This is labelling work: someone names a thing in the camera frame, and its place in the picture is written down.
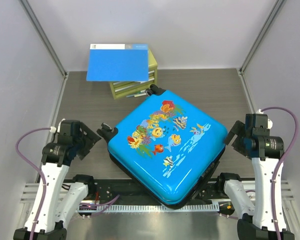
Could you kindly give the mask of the blue suitcase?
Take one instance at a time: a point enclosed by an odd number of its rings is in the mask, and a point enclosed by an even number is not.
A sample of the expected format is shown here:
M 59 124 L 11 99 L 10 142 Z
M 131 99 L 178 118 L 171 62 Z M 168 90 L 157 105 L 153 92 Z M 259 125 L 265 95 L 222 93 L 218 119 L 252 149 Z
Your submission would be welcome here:
M 110 159 L 161 205 L 179 209 L 194 199 L 225 151 L 226 127 L 155 84 L 116 126 L 97 133 Z

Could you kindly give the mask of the blue white flat box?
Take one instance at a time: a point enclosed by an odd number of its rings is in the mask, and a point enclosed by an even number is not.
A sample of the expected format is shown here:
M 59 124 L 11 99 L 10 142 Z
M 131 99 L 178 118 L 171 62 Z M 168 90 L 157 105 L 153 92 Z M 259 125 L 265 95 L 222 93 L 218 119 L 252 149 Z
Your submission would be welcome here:
M 88 82 L 146 82 L 149 78 L 149 47 L 144 43 L 92 43 Z

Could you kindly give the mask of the yellow-green drawer organizer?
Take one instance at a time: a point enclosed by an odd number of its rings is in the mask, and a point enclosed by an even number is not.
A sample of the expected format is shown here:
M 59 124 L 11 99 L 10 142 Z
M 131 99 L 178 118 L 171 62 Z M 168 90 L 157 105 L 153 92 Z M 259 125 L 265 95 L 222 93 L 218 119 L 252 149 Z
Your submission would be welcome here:
M 151 84 L 157 84 L 158 63 L 148 50 L 148 80 L 147 81 L 112 81 L 109 83 L 112 96 L 115 100 L 143 93 Z

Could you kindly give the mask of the aluminium corner post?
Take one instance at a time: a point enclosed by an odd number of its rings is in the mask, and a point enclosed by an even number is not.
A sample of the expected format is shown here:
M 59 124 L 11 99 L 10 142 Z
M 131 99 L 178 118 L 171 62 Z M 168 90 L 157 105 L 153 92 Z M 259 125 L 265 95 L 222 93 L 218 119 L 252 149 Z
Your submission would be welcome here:
M 255 41 L 253 42 L 247 56 L 245 57 L 243 64 L 240 68 L 238 68 L 238 74 L 241 76 L 247 69 L 249 63 L 251 62 L 252 58 L 254 57 L 256 51 L 258 50 L 260 44 L 266 37 L 266 34 L 270 30 L 271 26 L 273 25 L 275 19 L 277 18 L 278 14 L 280 13 L 282 7 L 285 5 L 287 1 L 286 0 L 276 0 L 274 2 L 273 7 L 271 8 L 264 24 L 261 27 L 261 30 L 259 31 Z
M 67 76 L 67 71 L 65 70 L 64 66 L 62 65 L 59 57 L 57 56 L 56 51 L 54 50 L 51 42 L 49 41 L 40 21 L 38 20 L 33 8 L 31 7 L 28 0 L 19 0 L 20 5 L 22 6 L 24 12 L 26 13 L 27 17 L 29 18 L 31 24 L 33 25 L 35 31 L 37 32 L 38 36 L 40 37 L 42 43 L 44 44 L 47 52 L 51 56 L 54 64 L 58 68 L 59 72 L 61 73 L 62 77 L 65 78 Z

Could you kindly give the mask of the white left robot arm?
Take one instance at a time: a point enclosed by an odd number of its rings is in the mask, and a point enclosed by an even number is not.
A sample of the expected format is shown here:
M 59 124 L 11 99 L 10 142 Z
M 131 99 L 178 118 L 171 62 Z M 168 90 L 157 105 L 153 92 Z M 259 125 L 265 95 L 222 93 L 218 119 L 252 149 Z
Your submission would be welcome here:
M 60 200 L 72 160 L 83 160 L 101 138 L 79 120 L 63 119 L 48 130 L 54 138 L 42 149 L 41 167 L 30 164 L 39 173 L 40 183 L 24 227 L 14 232 L 15 240 L 66 239 L 67 227 L 82 200 L 91 200 L 96 195 L 94 178 L 78 174 Z

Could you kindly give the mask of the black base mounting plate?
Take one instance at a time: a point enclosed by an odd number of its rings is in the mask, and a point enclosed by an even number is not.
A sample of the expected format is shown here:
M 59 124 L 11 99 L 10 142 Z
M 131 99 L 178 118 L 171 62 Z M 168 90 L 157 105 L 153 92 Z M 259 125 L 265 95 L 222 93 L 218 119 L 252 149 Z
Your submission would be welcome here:
M 159 206 L 161 203 L 155 199 L 142 185 L 132 179 L 96 179 L 96 195 L 101 203 L 109 202 L 119 196 L 116 205 Z M 209 182 L 188 205 L 205 205 L 212 201 L 222 199 L 223 196 L 215 189 L 215 182 Z

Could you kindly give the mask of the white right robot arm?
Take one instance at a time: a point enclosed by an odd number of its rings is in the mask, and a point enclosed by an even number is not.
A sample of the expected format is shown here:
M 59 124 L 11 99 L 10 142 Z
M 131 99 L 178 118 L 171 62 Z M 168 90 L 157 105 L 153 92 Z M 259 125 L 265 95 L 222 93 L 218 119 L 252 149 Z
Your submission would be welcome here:
M 254 171 L 252 201 L 235 173 L 221 173 L 216 194 L 231 200 L 237 212 L 237 235 L 241 240 L 293 240 L 283 214 L 281 174 L 286 153 L 284 141 L 272 136 L 272 121 L 261 110 L 236 121 L 224 143 L 251 160 Z

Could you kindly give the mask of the aluminium right corner post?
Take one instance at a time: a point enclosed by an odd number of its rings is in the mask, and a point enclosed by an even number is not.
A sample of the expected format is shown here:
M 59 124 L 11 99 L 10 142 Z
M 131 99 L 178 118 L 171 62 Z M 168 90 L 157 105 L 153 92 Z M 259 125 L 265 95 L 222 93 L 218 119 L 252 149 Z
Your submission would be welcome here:
M 282 7 L 285 5 L 287 1 L 286 0 L 276 0 L 274 2 L 273 7 L 271 8 L 264 24 L 261 27 L 261 30 L 259 31 L 255 41 L 253 42 L 247 56 L 245 57 L 243 64 L 240 68 L 238 68 L 238 74 L 241 76 L 247 69 L 249 63 L 251 62 L 252 58 L 254 57 L 256 51 L 258 50 L 260 44 L 266 37 L 266 34 L 270 30 L 271 26 L 273 25 L 275 19 L 277 18 L 278 14 L 280 13 Z

